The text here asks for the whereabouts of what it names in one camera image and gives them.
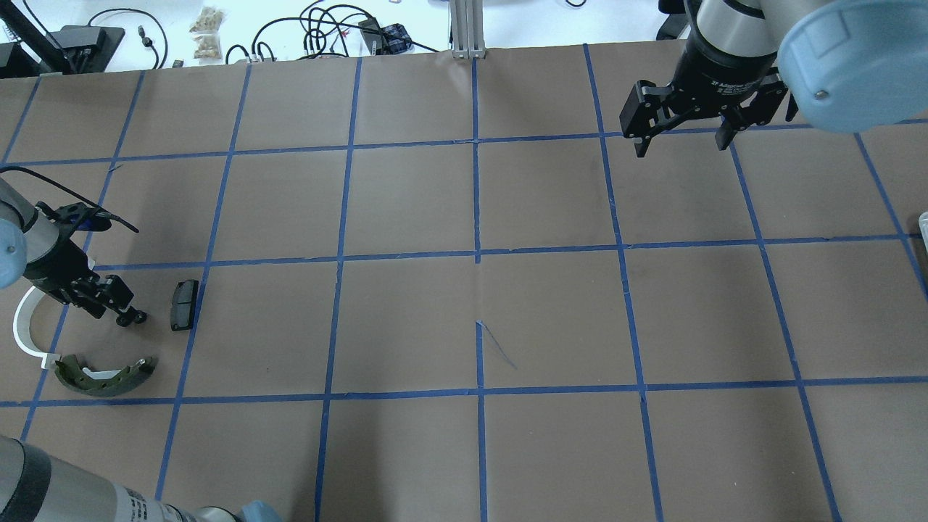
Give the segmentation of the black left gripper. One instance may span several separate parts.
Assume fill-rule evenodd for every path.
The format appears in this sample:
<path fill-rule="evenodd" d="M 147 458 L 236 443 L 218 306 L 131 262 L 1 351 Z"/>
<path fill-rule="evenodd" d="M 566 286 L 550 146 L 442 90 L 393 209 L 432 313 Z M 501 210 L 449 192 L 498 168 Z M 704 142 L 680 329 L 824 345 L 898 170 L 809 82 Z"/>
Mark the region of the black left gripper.
<path fill-rule="evenodd" d="M 102 277 L 89 267 L 89 258 L 71 241 L 62 242 L 43 257 L 26 265 L 24 278 L 59 303 L 102 318 L 107 310 L 116 314 L 116 324 L 136 323 L 135 294 L 116 275 Z"/>

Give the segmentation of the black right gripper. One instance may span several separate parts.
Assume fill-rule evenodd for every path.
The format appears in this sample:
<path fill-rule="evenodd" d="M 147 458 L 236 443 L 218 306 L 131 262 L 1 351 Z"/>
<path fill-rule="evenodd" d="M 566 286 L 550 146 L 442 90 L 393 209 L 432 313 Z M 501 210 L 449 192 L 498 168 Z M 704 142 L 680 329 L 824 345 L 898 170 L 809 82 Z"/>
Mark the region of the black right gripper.
<path fill-rule="evenodd" d="M 791 121 L 798 103 L 773 62 L 773 55 L 741 57 L 688 43 L 667 85 L 637 80 L 619 115 L 623 137 L 644 158 L 659 133 L 719 117 L 715 142 L 726 151 L 739 132 L 768 125 L 785 99 Z"/>

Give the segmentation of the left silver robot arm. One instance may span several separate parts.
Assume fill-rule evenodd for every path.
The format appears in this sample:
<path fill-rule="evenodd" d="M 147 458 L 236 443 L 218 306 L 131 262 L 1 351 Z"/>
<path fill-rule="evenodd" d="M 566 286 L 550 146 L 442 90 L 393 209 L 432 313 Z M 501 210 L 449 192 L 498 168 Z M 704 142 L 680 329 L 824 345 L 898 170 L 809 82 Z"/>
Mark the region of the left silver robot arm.
<path fill-rule="evenodd" d="M 145 323 L 148 314 L 133 307 L 135 294 L 123 279 L 100 276 L 88 254 L 72 239 L 77 231 L 107 231 L 112 223 L 120 223 L 135 233 L 137 227 L 32 169 L 9 166 L 2 168 L 2 172 L 33 176 L 77 199 L 75 204 L 53 209 L 44 202 L 32 204 L 9 182 L 1 182 L 2 287 L 10 287 L 23 278 L 41 294 L 61 305 L 84 310 L 94 318 L 101 318 L 111 310 L 119 326 Z"/>

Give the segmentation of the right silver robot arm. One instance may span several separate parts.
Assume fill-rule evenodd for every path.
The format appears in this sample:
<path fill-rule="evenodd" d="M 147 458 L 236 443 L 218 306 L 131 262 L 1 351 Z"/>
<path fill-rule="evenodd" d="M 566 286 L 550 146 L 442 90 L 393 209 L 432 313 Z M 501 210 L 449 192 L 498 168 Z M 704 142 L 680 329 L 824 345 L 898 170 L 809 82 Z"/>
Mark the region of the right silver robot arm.
<path fill-rule="evenodd" d="M 660 1 L 690 34 L 665 86 L 638 80 L 619 115 L 643 157 L 652 139 L 687 121 L 720 118 L 717 148 L 786 119 L 859 133 L 924 112 L 924 1 Z"/>

